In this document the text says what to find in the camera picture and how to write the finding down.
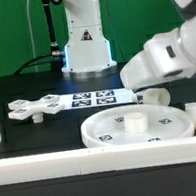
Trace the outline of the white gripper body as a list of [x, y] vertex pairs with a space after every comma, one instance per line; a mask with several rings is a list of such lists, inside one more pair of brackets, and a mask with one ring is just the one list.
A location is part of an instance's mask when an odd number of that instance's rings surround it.
[[129, 60], [120, 72], [126, 89], [137, 90], [192, 76], [191, 62], [178, 46], [178, 33], [176, 28], [156, 34]]

